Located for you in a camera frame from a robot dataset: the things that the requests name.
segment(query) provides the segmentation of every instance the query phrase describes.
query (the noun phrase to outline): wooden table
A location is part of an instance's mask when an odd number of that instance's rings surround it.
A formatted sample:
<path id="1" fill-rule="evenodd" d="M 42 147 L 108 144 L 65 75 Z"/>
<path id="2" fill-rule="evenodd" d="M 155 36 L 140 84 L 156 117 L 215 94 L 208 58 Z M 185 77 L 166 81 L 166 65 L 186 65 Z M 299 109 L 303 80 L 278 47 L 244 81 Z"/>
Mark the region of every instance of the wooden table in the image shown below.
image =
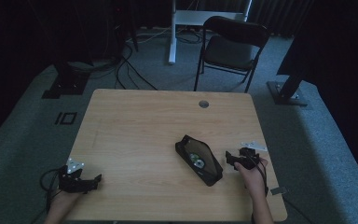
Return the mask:
<path id="1" fill-rule="evenodd" d="M 200 101 L 209 106 L 202 108 Z M 207 143 L 224 169 L 212 187 L 176 153 L 185 134 Z M 252 98 L 244 93 L 97 90 L 71 158 L 85 162 L 83 179 L 97 190 L 81 198 L 71 220 L 244 221 L 252 214 L 243 180 L 225 152 L 241 142 L 266 145 Z M 268 186 L 278 187 L 269 161 Z M 287 217 L 281 195 L 268 194 L 274 220 Z"/>

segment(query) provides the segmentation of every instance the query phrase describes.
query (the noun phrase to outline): hand-mounted device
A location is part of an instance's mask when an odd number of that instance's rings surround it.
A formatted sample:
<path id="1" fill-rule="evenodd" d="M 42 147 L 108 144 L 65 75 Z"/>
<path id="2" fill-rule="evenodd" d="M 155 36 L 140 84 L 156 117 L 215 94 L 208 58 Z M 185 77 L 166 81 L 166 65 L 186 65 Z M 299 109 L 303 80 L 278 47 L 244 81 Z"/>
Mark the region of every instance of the hand-mounted device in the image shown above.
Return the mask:
<path id="1" fill-rule="evenodd" d="M 252 170 L 260 162 L 259 154 L 255 153 L 254 149 L 243 147 L 240 149 L 240 156 L 232 156 L 228 151 L 226 151 L 226 163 L 234 166 L 234 162 L 240 163 L 243 167 L 248 170 Z"/>

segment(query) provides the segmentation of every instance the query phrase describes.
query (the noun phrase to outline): desk leg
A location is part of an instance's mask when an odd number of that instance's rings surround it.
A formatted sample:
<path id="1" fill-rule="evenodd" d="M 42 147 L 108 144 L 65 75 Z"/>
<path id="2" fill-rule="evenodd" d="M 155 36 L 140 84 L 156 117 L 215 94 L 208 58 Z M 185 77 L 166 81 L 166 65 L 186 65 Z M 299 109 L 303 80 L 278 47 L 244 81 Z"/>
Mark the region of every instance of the desk leg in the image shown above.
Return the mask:
<path id="1" fill-rule="evenodd" d="M 176 0 L 172 0 L 172 25 L 171 25 L 171 46 L 169 64 L 175 64 L 176 57 Z"/>

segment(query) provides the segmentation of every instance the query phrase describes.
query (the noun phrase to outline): black curtain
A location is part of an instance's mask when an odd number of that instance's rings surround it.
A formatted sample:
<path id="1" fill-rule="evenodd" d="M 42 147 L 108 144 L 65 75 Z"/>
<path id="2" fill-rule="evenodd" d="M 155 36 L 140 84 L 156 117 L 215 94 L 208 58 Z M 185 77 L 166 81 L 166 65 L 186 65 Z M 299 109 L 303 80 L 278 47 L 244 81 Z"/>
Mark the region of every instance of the black curtain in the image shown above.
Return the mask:
<path id="1" fill-rule="evenodd" d="M 279 75 L 317 86 L 358 162 L 358 0 L 318 0 Z"/>

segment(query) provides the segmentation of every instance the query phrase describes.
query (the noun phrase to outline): black object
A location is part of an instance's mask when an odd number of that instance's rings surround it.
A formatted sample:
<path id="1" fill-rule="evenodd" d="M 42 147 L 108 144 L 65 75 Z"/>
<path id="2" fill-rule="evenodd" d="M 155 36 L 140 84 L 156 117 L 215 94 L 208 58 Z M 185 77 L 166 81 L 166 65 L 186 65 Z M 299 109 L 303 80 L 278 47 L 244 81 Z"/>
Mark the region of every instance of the black object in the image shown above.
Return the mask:
<path id="1" fill-rule="evenodd" d="M 206 30 L 213 35 L 206 46 Z M 246 21 L 236 21 L 220 16 L 209 18 L 202 26 L 202 47 L 199 65 L 197 68 L 194 91 L 197 90 L 200 73 L 204 73 L 206 66 L 244 76 L 242 83 L 249 77 L 245 92 L 249 90 L 258 58 L 269 40 L 269 31 L 266 27 Z M 253 47 L 258 48 L 253 57 Z"/>
<path id="2" fill-rule="evenodd" d="M 226 151 L 226 162 L 232 166 L 234 166 L 234 162 L 239 162 L 246 169 L 252 170 L 260 162 L 260 158 L 259 154 L 256 154 L 254 149 L 243 147 L 240 149 L 239 157 L 232 156 Z"/>
<path id="3" fill-rule="evenodd" d="M 79 169 L 71 174 L 68 174 L 67 168 L 68 166 L 64 165 L 59 171 L 59 189 L 68 193 L 83 192 L 86 194 L 89 191 L 98 188 L 98 183 L 101 181 L 102 175 L 97 175 L 92 180 L 82 180 L 80 175 L 83 169 Z"/>
<path id="4" fill-rule="evenodd" d="M 223 168 L 207 144 L 185 135 L 175 150 L 207 186 L 223 177 Z"/>

